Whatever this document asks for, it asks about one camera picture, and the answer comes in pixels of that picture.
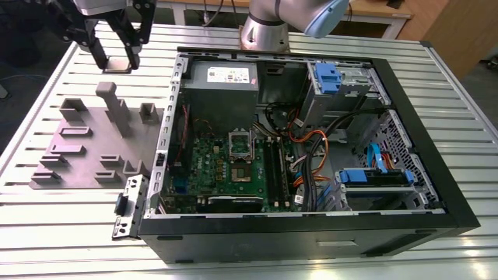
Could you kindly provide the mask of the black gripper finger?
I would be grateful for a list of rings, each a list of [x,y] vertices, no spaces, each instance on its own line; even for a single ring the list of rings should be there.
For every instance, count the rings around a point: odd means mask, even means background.
[[[95,32],[98,19],[86,19],[82,23],[74,23],[69,19],[59,19],[58,21],[63,28],[63,40],[75,41],[81,49],[91,53],[98,67],[105,69],[107,56]]]
[[[135,29],[131,24],[126,9],[110,12],[107,14],[107,23],[125,44],[131,69],[138,69],[142,46],[147,44],[150,40],[157,2],[133,1],[133,8],[141,15],[141,26],[138,29]]]

